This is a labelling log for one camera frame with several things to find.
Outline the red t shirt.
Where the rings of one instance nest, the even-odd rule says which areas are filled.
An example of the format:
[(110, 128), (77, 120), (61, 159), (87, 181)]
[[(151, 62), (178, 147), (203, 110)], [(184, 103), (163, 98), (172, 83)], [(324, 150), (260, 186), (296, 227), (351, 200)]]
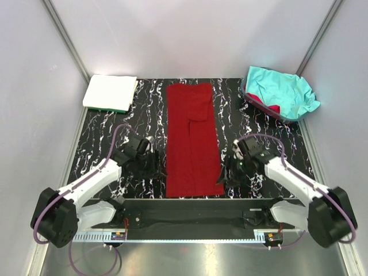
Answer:
[(212, 85), (176, 83), (166, 96), (166, 197), (224, 194)]

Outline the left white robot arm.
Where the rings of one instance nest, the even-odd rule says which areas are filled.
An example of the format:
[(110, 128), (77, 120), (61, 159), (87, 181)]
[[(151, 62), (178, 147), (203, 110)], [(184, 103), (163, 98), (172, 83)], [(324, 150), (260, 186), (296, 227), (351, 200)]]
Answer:
[(119, 227), (126, 222), (123, 198), (101, 198), (88, 205), (94, 195), (121, 178), (154, 179), (166, 175), (154, 138), (133, 136), (87, 174), (58, 190), (46, 188), (38, 198), (30, 226), (33, 237), (57, 248), (66, 246), (79, 231), (96, 225)]

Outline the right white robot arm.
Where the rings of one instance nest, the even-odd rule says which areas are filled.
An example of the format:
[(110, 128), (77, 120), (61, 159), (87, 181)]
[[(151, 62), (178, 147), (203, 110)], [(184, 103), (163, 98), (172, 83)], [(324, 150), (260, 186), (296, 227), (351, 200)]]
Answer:
[(329, 188), (306, 176), (286, 161), (284, 145), (276, 141), (281, 152), (266, 149), (257, 142), (257, 134), (235, 139), (225, 156), (217, 184), (239, 186), (246, 176), (257, 173), (279, 183), (300, 201), (292, 204), (278, 197), (263, 205), (258, 213), (245, 219), (256, 228), (292, 225), (310, 234), (320, 246), (328, 248), (336, 242), (351, 244), (357, 235), (358, 223), (348, 194), (337, 186)]

